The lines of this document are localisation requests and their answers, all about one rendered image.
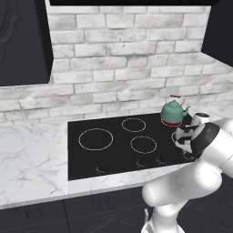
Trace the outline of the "black cupboard door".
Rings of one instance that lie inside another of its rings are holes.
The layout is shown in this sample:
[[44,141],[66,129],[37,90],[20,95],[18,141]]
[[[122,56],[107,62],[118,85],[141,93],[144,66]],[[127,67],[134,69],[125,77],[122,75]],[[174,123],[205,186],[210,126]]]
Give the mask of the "black cupboard door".
[[80,218],[70,218],[70,233],[140,233],[145,207],[125,208]]

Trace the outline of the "black extractor hood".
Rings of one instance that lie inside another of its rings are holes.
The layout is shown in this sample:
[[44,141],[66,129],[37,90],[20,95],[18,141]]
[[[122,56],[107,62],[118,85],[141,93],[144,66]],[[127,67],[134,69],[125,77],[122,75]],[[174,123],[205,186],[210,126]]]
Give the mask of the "black extractor hood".
[[51,6],[213,6],[219,0],[48,0]]

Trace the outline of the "black glass hob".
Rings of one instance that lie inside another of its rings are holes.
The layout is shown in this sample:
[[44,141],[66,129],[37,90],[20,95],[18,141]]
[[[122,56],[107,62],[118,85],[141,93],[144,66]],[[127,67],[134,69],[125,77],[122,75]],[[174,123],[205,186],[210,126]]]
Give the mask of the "black glass hob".
[[[68,179],[78,180],[193,162],[175,146],[176,129],[159,113],[86,119],[67,124]],[[162,156],[167,163],[158,164]],[[138,167],[142,158],[146,167]],[[97,174],[103,164],[105,174]]]

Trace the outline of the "teal kettle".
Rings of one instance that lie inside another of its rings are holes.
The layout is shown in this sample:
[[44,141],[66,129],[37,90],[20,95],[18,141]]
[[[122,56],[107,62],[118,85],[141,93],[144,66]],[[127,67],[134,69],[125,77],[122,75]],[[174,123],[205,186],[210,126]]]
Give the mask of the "teal kettle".
[[183,108],[184,103],[185,99],[182,96],[166,96],[165,104],[160,112],[161,122],[168,127],[179,127],[189,110],[189,106]]

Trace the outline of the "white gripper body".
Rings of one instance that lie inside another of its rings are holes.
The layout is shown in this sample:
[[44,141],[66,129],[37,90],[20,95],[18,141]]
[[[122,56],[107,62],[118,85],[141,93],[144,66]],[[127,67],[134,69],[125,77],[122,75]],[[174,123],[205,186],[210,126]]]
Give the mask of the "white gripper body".
[[190,141],[195,128],[193,126],[180,126],[176,129],[174,140],[175,145],[183,151],[191,153]]

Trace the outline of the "black wall cupboard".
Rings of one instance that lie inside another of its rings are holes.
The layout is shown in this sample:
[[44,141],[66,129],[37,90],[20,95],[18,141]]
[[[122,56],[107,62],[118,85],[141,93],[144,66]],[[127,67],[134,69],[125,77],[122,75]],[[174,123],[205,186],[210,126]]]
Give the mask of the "black wall cupboard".
[[233,67],[233,0],[211,7],[201,52]]
[[0,86],[48,84],[53,61],[45,0],[0,0]]

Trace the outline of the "black drawer front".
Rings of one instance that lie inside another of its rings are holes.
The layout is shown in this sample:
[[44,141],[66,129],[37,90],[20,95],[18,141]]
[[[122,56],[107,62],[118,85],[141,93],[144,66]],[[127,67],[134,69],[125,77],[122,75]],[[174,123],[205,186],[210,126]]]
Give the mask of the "black drawer front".
[[68,218],[81,218],[96,214],[145,206],[141,187],[99,193],[64,200]]
[[0,210],[0,233],[70,233],[62,200]]

